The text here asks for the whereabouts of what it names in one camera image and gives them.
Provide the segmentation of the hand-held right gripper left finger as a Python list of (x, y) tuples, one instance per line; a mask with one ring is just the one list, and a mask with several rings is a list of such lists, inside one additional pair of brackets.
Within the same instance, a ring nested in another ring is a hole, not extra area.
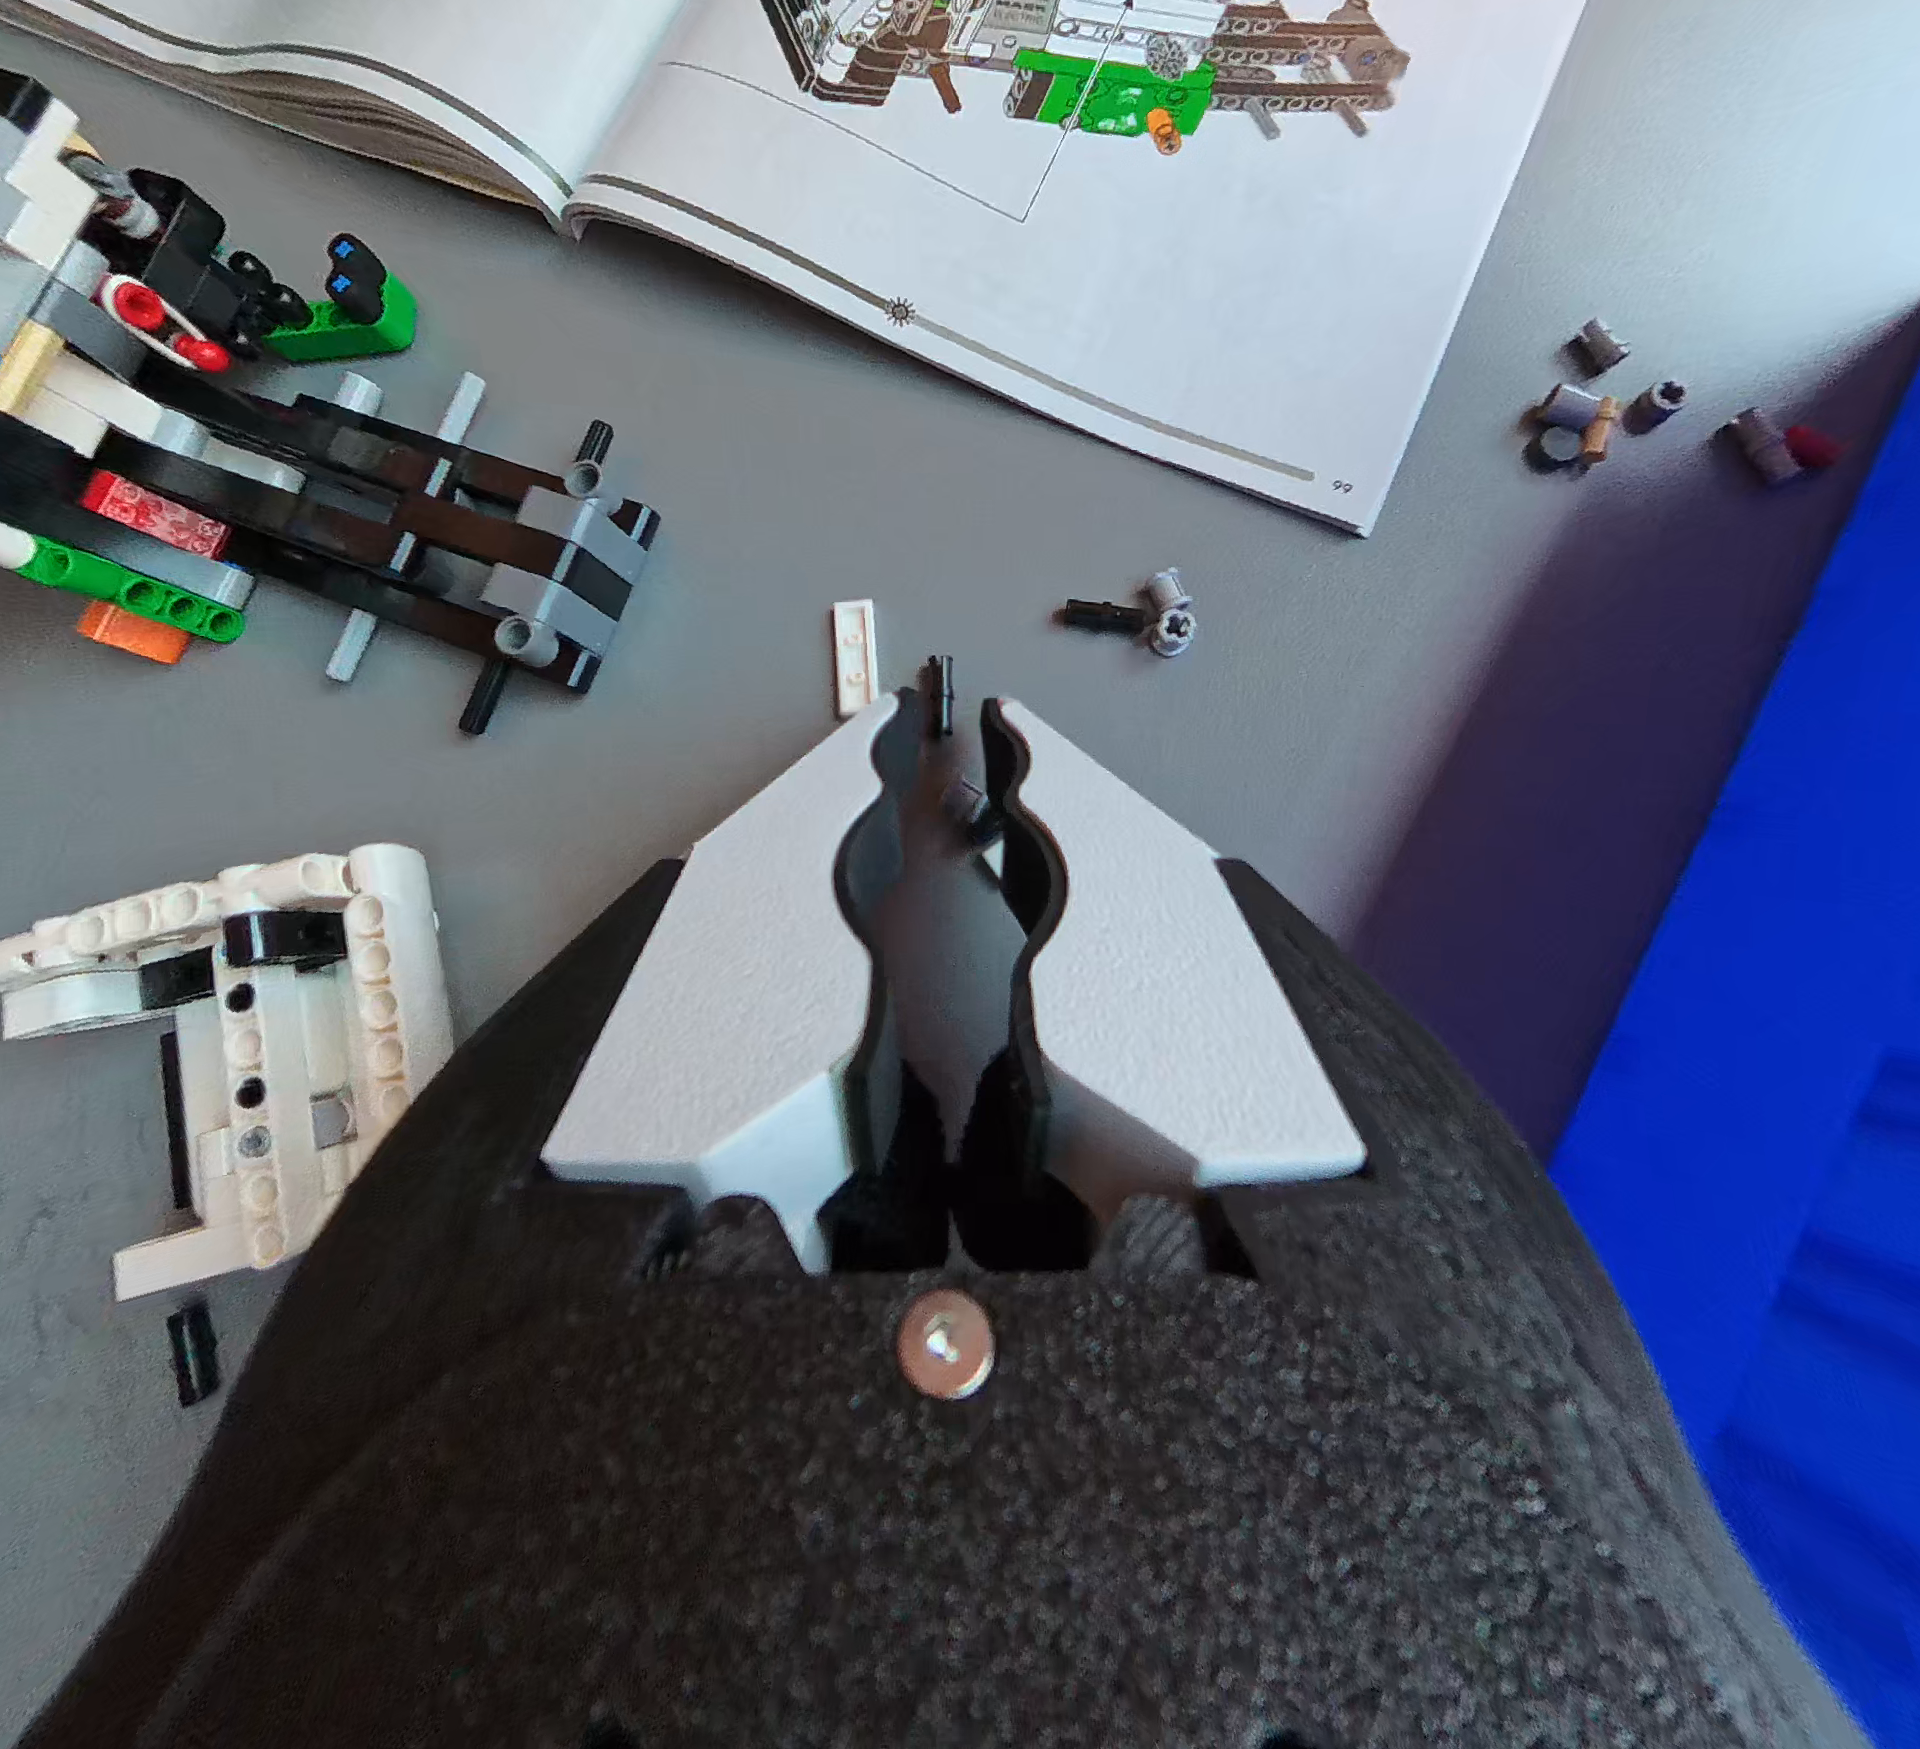
[(882, 693), (691, 844), (546, 1138), (553, 1177), (755, 1192), (833, 1264), (824, 1207), (904, 1113), (874, 906), (914, 771), (918, 713)]

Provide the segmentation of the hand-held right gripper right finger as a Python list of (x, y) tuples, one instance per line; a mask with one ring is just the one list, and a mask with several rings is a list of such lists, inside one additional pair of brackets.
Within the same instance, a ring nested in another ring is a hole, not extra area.
[(979, 707), (1000, 808), (1010, 1096), (1065, 1190), (1317, 1182), (1366, 1141), (1227, 863), (1018, 701)]

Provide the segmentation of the white lego subassembly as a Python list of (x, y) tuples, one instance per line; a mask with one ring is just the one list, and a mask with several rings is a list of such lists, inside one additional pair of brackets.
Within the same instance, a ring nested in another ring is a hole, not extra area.
[(302, 1255), (454, 1058), (427, 854), (387, 839), (35, 920), (0, 992), (12, 1043), (163, 1023), (184, 1217), (112, 1249), (119, 1302)]

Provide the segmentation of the partly built lego truck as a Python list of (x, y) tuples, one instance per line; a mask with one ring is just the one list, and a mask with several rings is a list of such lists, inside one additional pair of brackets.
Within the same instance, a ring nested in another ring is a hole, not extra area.
[(184, 174), (112, 169), (80, 116), (0, 79), (5, 160), (5, 577), (83, 598), (83, 631), (146, 658), (235, 644), (257, 581), (348, 615), (355, 682), (378, 627), (480, 658), (461, 733), (507, 676), (588, 693), (661, 513), (607, 494), (611, 424), (565, 467), (466, 448), (482, 377), (435, 430), (378, 413), (378, 384), (257, 392), (251, 362), (348, 362), (414, 335), (414, 297), (340, 235), (324, 299), (282, 285)]

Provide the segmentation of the scattered small lego pieces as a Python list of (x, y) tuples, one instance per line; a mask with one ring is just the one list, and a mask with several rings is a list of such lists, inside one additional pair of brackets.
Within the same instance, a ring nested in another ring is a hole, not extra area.
[[(1629, 348), (1596, 318), (1573, 330), (1569, 358), (1583, 377), (1553, 384), (1546, 401), (1528, 408), (1528, 452), (1535, 467), (1589, 470), (1611, 463), (1617, 435), (1648, 435), (1690, 401), (1687, 377), (1669, 372), (1648, 377), (1641, 392), (1616, 392), (1611, 372), (1629, 362)], [(1837, 435), (1775, 422), (1760, 404), (1738, 408), (1719, 435), (1765, 490), (1828, 470), (1846, 452)]]

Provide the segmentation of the blue plastic bin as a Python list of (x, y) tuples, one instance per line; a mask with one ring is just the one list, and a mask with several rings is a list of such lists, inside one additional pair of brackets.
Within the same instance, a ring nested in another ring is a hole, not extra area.
[(1915, 384), (1553, 1177), (1781, 1615), (1920, 1743)]

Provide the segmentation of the open instruction booklet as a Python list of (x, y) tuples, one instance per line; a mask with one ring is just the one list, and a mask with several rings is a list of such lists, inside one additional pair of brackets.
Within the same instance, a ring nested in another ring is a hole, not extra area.
[(1115, 448), (1383, 518), (1589, 0), (5, 0)]

